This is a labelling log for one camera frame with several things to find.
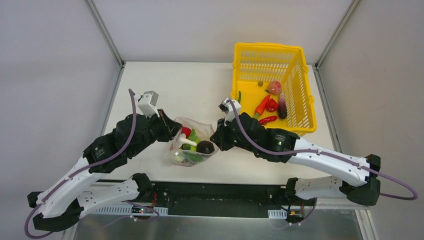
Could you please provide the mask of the red toy bell pepper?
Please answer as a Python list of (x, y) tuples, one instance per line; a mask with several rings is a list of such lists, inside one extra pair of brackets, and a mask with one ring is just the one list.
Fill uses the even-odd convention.
[(192, 129), (191, 128), (186, 127), (186, 126), (183, 126), (182, 127), (181, 134), (184, 135), (184, 137), (186, 139), (188, 139), (190, 137), (191, 133), (192, 133)]

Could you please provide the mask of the white toy radish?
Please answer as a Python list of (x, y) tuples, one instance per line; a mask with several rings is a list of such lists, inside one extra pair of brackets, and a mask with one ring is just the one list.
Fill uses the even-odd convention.
[(187, 151), (177, 151), (172, 157), (177, 164), (195, 165), (204, 160), (202, 155)]
[(182, 150), (196, 151), (197, 144), (187, 138), (180, 137), (176, 141), (176, 147)]

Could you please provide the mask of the green toy apple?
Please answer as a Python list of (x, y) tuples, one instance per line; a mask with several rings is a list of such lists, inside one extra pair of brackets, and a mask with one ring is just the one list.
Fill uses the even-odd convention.
[(201, 141), (201, 139), (198, 137), (195, 129), (191, 130), (190, 135), (187, 137), (187, 139), (196, 143), (196, 144), (198, 144)]

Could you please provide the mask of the clear pink zip top bag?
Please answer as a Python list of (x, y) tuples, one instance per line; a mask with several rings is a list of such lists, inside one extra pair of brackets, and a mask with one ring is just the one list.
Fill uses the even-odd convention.
[(182, 128), (171, 141), (166, 154), (171, 164), (193, 167), (205, 162), (218, 152), (217, 145), (210, 140), (215, 132), (211, 124), (185, 117), (177, 117), (174, 120), (182, 124)]

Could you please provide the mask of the dark toy avocado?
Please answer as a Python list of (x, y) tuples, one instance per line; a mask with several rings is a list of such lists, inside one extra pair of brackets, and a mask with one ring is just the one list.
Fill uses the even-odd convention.
[(202, 140), (196, 145), (196, 152), (201, 154), (212, 154), (215, 151), (215, 147), (212, 142), (208, 140)]

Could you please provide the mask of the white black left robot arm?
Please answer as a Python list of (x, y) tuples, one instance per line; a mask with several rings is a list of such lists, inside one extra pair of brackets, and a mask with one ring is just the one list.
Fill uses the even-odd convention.
[(119, 121), (112, 132), (96, 138), (75, 166), (53, 187), (31, 192), (30, 207), (34, 228), (61, 232), (86, 215), (108, 205), (130, 200), (147, 202), (153, 186), (145, 173), (135, 173), (128, 180), (99, 191), (88, 191), (94, 182), (128, 163), (154, 142), (169, 142), (182, 124), (171, 120), (162, 109), (157, 115), (130, 114)]

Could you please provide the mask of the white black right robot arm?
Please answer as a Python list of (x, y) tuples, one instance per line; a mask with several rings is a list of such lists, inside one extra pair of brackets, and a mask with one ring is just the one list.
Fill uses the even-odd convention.
[(218, 120), (210, 140), (221, 151), (237, 147), (269, 162), (306, 166), (328, 174), (288, 179), (283, 192), (288, 204), (313, 198), (346, 197), (355, 204), (376, 205), (381, 193), (377, 178), (381, 169), (379, 156), (355, 157), (332, 151), (282, 128), (266, 128), (246, 113), (239, 115), (239, 120)]

